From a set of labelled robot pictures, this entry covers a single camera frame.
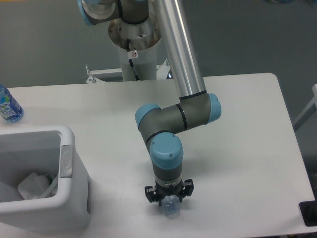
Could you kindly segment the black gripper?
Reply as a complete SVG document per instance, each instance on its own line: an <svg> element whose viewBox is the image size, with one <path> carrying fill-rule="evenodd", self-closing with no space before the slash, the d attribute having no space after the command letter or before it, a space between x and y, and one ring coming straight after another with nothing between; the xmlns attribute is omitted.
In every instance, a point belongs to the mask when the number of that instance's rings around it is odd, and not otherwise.
<svg viewBox="0 0 317 238"><path fill-rule="evenodd" d="M145 186L145 196L150 203L158 203L159 206L162 206L162 200L166 196L176 195L180 202L183 202L185 197L189 197L192 195L194 190L194 183L192 179L187 179L185 181L181 181L175 186L171 187L163 187L156 182L156 185L153 186Z"/></svg>

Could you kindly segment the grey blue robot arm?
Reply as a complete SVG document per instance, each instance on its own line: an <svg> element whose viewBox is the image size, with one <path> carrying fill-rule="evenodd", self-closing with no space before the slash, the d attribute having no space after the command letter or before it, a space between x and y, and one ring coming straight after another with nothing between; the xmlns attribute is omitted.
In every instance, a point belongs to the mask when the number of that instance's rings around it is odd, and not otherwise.
<svg viewBox="0 0 317 238"><path fill-rule="evenodd" d="M221 104L206 91L193 51L180 0L80 0L87 25L109 23L108 34L119 50L125 81L157 77L156 46L164 41L180 102L166 108L145 104L135 113L149 152L155 185L145 187L152 203L170 206L192 195L194 184L182 176L184 150L177 134L220 118Z"/></svg>

